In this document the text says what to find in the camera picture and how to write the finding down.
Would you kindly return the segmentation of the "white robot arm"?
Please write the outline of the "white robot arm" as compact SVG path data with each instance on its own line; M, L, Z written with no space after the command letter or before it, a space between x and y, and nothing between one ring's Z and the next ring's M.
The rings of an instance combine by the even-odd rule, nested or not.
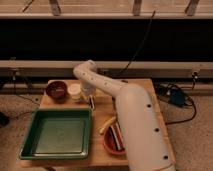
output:
M130 171L176 171L149 92L141 85L100 74L94 61L74 67L85 95L97 88L115 98Z

